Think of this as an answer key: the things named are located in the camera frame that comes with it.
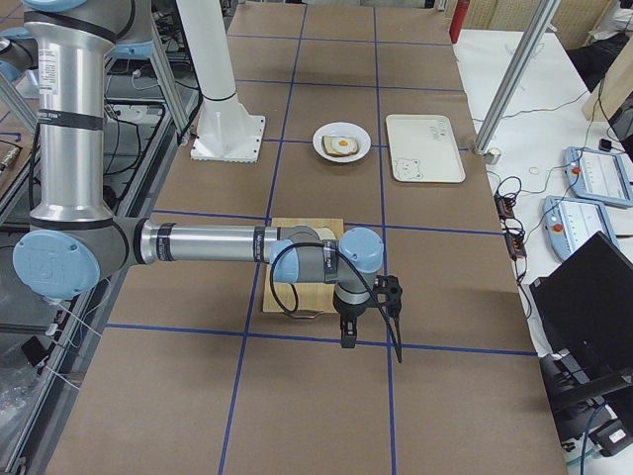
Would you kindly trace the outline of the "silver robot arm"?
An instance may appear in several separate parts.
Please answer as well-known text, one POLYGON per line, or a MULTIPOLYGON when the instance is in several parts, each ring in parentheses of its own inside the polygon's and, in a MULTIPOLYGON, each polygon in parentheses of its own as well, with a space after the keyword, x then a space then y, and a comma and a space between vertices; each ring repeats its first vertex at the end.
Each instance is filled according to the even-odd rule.
POLYGON ((41 200, 13 250, 21 281, 52 300, 73 298, 112 274, 156 261, 253 261, 270 281, 333 286, 341 344, 378 305, 384 245, 355 228, 323 239, 292 228, 179 226, 113 214, 103 198, 105 59, 153 33, 146 1, 28 1, 24 22, 38 45, 41 200))

